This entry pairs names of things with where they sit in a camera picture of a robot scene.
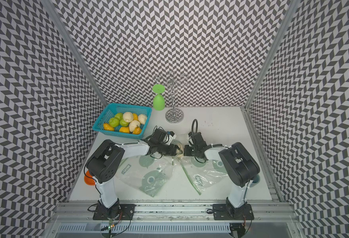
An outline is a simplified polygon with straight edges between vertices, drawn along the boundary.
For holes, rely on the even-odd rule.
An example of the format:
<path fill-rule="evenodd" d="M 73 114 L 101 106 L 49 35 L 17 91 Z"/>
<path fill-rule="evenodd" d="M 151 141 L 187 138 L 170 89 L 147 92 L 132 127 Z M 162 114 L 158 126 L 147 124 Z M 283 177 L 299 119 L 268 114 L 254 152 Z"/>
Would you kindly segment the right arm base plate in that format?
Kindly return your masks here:
<path fill-rule="evenodd" d="M 234 208 L 226 204 L 213 204 L 212 210 L 214 220 L 252 221 L 255 219 L 252 206 L 248 203 L 242 205 L 240 208 Z"/>

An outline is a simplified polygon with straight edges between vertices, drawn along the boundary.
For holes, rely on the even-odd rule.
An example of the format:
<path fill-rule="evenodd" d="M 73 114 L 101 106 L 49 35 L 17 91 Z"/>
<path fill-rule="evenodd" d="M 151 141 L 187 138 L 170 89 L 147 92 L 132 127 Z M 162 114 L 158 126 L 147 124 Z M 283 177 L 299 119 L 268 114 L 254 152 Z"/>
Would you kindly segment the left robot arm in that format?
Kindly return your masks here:
<path fill-rule="evenodd" d="M 137 142 L 116 143 L 104 140 L 85 164 L 100 194 L 97 206 L 111 209 L 119 204 L 113 177 L 123 159 L 154 153 L 174 156 L 179 152 L 179 147 L 172 144 L 175 138 L 173 131 L 157 128 L 150 136 Z"/>

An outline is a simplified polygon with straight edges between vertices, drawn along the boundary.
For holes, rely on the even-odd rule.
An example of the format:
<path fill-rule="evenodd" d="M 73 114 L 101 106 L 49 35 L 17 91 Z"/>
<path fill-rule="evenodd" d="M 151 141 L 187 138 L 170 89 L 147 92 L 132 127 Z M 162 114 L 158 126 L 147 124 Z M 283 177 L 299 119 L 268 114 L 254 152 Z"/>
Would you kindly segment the green pear bag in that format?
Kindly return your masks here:
<path fill-rule="evenodd" d="M 123 113 L 117 113 L 115 114 L 115 118 L 118 119 L 119 121 L 123 119 Z"/>
<path fill-rule="evenodd" d="M 123 119 L 120 120 L 120 126 L 121 127 L 128 127 L 129 123 L 125 122 Z"/>
<path fill-rule="evenodd" d="M 116 128 L 116 127 L 118 127 L 120 125 L 120 120 L 118 118 L 113 117 L 113 118 L 109 119 L 109 123 L 108 124 L 111 127 Z"/>

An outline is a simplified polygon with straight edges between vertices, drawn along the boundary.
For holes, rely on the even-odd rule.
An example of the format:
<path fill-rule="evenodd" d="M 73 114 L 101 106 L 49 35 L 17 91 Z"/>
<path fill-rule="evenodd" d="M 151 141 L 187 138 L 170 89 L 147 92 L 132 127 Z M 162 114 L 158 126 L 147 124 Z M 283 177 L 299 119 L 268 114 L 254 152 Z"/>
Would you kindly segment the orange bowl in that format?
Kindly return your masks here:
<path fill-rule="evenodd" d="M 85 184 L 87 184 L 87 185 L 95 186 L 95 180 L 93 179 L 93 177 L 92 177 L 92 175 L 90 174 L 89 171 L 86 171 L 86 172 L 85 172 L 85 175 L 84 175 L 84 182 L 85 182 Z"/>

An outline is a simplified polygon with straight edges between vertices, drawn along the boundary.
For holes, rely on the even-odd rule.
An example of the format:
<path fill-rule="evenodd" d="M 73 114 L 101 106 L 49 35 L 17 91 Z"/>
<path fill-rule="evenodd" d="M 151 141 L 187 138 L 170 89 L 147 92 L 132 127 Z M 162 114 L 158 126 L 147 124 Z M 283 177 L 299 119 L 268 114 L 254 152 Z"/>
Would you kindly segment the aluminium front rail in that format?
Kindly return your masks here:
<path fill-rule="evenodd" d="M 215 201 L 188 202 L 132 202 L 122 201 L 120 204 L 135 204 L 134 221 L 139 222 L 180 222 L 180 221 L 223 221 L 214 220 L 212 206 Z M 251 201 L 254 220 L 248 222 L 297 222 L 292 206 L 286 202 Z"/>

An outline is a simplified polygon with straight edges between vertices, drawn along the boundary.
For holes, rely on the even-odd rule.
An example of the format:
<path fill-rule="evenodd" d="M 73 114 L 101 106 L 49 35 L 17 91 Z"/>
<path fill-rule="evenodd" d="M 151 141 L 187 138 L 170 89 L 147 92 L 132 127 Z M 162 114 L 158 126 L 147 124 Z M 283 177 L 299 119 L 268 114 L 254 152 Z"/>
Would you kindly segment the teal plastic basket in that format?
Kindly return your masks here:
<path fill-rule="evenodd" d="M 119 132 L 120 128 L 122 127 L 120 125 L 118 125 L 117 127 L 114 127 L 114 131 L 104 130 L 103 125 L 105 123 L 108 123 L 109 120 L 113 118 L 117 113 L 125 113 L 125 112 L 135 113 L 138 116 L 140 114 L 144 114 L 147 116 L 146 123 L 140 126 L 142 130 L 140 134 L 133 134 L 133 133 L 127 134 L 124 132 Z M 151 117 L 151 113 L 152 113 L 152 109 L 150 107 L 111 103 L 108 106 L 106 106 L 106 108 L 99 115 L 92 129 L 94 131 L 101 132 L 109 136 L 117 136 L 117 137 L 124 137 L 124 138 L 137 139 L 137 140 L 143 139 L 145 130 L 148 126 L 148 122 Z"/>

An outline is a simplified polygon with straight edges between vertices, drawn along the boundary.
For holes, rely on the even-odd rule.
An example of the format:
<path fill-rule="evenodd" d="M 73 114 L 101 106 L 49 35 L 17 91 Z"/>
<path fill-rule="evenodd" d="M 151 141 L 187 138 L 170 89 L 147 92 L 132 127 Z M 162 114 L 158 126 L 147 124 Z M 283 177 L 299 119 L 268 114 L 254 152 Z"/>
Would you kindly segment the chrome glass holder stand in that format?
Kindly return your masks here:
<path fill-rule="evenodd" d="M 165 114 L 166 120 L 172 124 L 180 123 L 184 118 L 184 113 L 180 108 L 175 106 L 175 98 L 177 94 L 177 88 L 179 86 L 188 85 L 188 75 L 182 74 L 177 78 L 173 71 L 169 71 L 166 74 L 155 74 L 153 76 L 157 84 L 161 84 L 165 87 L 165 92 L 169 93 L 171 106 Z"/>

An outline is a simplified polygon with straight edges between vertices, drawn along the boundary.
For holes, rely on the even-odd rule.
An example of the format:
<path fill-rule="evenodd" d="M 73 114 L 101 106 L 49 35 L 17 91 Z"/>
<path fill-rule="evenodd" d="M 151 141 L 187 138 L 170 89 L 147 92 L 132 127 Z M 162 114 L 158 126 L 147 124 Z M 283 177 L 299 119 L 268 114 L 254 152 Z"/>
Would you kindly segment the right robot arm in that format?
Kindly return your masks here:
<path fill-rule="evenodd" d="M 210 162 L 217 173 L 229 176 L 233 183 L 227 198 L 229 208 L 238 209 L 246 204 L 247 190 L 260 173 L 260 167 L 242 143 L 208 145 L 200 132 L 190 132 L 184 156 L 196 165 Z"/>

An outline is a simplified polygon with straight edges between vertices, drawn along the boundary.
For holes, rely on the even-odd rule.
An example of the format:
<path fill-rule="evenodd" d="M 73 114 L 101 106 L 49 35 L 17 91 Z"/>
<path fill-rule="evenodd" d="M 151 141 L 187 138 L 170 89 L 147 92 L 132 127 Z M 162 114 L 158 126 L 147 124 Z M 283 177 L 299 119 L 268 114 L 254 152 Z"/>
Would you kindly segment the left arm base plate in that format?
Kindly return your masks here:
<path fill-rule="evenodd" d="M 98 204 L 93 214 L 92 220 L 111 220 L 129 221 L 132 220 L 135 212 L 135 204 L 118 204 L 116 203 L 110 208 Z"/>

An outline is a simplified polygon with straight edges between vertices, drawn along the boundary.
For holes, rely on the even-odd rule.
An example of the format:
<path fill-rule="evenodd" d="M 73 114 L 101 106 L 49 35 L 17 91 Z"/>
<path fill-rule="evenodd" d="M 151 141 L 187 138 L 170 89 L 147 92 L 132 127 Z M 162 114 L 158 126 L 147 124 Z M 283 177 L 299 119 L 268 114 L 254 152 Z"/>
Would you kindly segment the green plastic wine glass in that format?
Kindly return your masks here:
<path fill-rule="evenodd" d="M 156 111 L 162 111 L 165 108 L 165 99 L 163 97 L 165 87 L 161 84 L 155 84 L 152 90 L 156 94 L 153 99 L 153 108 Z"/>

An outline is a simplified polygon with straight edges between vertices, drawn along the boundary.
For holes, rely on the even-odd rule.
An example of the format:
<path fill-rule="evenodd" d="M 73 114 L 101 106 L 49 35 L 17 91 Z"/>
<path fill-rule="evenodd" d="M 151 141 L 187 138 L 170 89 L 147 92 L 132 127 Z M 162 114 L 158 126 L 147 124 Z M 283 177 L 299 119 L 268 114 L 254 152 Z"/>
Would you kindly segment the grey-blue cup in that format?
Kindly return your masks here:
<path fill-rule="evenodd" d="M 257 174 L 254 179 L 251 181 L 250 183 L 250 187 L 254 187 L 256 186 L 259 182 L 260 182 L 261 178 L 260 178 L 260 175 Z"/>

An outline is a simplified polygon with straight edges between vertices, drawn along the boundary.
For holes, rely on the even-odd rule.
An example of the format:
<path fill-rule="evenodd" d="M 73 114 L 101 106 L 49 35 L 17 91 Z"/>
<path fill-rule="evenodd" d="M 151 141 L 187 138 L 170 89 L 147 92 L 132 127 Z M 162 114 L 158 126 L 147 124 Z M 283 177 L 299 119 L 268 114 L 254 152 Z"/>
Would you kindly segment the zip-top bag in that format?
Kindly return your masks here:
<path fill-rule="evenodd" d="M 188 181 L 199 195 L 228 177 L 222 161 L 205 161 L 185 156 L 179 162 Z"/>
<path fill-rule="evenodd" d="M 188 165 L 190 163 L 190 157 L 185 156 L 184 145 L 178 140 L 172 141 L 171 145 L 174 145 L 176 148 L 175 155 L 172 157 L 172 164 L 181 167 Z"/>
<path fill-rule="evenodd" d="M 172 157 L 134 156 L 121 161 L 116 177 L 144 194 L 155 197 L 171 179 L 174 168 Z"/>

